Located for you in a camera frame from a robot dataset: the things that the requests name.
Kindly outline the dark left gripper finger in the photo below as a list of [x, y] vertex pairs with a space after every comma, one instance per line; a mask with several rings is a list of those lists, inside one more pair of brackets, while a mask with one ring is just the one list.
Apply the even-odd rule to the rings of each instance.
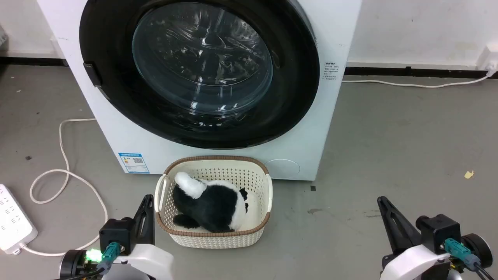
[[151, 196], [144, 196], [135, 213], [135, 243], [151, 244]]
[[143, 203], [143, 243], [155, 245], [155, 211], [153, 195], [148, 194], [144, 196]]

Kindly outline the round white filter cover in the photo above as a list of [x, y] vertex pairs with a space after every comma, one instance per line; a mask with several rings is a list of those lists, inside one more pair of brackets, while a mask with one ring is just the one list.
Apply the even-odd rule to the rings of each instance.
[[265, 166], [272, 179], [277, 180], [294, 180], [301, 170], [298, 163], [288, 159], [273, 159]]

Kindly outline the white power strip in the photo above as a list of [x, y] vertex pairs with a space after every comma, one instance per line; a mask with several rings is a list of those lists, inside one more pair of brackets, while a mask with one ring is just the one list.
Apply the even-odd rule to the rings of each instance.
[[10, 190], [0, 184], [0, 250], [18, 255], [38, 235], [36, 227]]

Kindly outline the black and white panda plush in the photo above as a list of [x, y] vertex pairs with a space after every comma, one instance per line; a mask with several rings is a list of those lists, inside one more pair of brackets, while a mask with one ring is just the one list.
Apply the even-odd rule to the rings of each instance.
[[186, 172], [174, 177], [172, 198], [179, 213], [176, 226], [203, 228], [212, 233], [240, 230], [247, 217], [248, 193], [223, 180], [199, 180]]

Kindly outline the white wall outlet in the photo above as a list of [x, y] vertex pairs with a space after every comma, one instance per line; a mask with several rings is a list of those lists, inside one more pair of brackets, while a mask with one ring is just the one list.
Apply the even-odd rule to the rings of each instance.
[[479, 71], [486, 71], [487, 78], [491, 78], [498, 72], [498, 42], [486, 45], [475, 66]]

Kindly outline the cream plastic laundry basket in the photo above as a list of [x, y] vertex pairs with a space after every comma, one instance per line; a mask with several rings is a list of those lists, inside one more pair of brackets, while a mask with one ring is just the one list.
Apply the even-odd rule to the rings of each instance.
[[[202, 227], [186, 229], [174, 225], [179, 213], [173, 202], [174, 176], [187, 172], [201, 180], [223, 180], [248, 193], [247, 217], [239, 231], [212, 233]], [[157, 225], [181, 246], [198, 249], [234, 249], [255, 244], [263, 235], [273, 202], [273, 184], [267, 167], [242, 156], [198, 156], [171, 163], [155, 186], [154, 208]]]

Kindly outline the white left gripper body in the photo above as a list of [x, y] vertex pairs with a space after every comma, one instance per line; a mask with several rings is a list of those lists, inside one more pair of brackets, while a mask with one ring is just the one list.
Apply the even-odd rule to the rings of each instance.
[[155, 245], [138, 244], [130, 255], [111, 243], [98, 249], [69, 250], [60, 264], [60, 280], [173, 280], [173, 256]]

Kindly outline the black round glass washer door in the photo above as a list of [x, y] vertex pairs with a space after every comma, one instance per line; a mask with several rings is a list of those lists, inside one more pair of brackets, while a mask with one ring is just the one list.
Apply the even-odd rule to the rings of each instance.
[[290, 0], [88, 0], [79, 43], [120, 113], [186, 146], [274, 140], [318, 91], [316, 41]]

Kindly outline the white front-load washing machine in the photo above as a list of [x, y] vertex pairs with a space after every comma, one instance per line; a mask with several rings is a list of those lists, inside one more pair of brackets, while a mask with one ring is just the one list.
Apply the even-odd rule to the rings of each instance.
[[[79, 28], [87, 1], [37, 0], [37, 3], [122, 170], [118, 153], [142, 154], [150, 174], [163, 173], [181, 158], [242, 156], [264, 165], [273, 159], [295, 161], [301, 170], [294, 180], [316, 179], [362, 0], [290, 0], [304, 14], [316, 41], [320, 66], [317, 95], [308, 113], [284, 135], [261, 145], [226, 150], [191, 147], [162, 138], [132, 122], [106, 99], [93, 85], [82, 60]], [[336, 81], [321, 78], [325, 62], [336, 62], [341, 67]]]

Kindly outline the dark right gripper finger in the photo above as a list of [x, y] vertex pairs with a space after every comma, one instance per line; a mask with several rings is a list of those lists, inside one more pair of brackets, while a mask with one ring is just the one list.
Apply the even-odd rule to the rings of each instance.
[[384, 196], [384, 228], [391, 246], [421, 245], [421, 234]]
[[384, 228], [394, 255], [413, 247], [413, 225], [386, 197], [377, 198]]

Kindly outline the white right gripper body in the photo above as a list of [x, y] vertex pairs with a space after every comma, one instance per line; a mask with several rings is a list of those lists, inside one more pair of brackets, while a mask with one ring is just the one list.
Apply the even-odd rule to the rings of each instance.
[[493, 265], [493, 253], [488, 243], [477, 234], [466, 234], [460, 241], [448, 238], [446, 253], [436, 255], [424, 245], [407, 249], [381, 271], [381, 280], [464, 280], [468, 270], [480, 280], [493, 280], [487, 268]]

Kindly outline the blue energy label sticker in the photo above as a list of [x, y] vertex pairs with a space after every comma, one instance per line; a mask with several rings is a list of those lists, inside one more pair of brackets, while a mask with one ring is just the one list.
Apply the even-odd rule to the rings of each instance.
[[142, 154], [118, 153], [123, 170], [131, 174], [150, 174]]

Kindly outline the small text notice sticker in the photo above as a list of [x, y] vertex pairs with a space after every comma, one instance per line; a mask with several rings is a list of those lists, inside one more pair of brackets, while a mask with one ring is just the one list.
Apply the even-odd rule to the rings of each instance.
[[321, 78], [326, 81], [336, 81], [341, 67], [336, 62], [325, 62]]

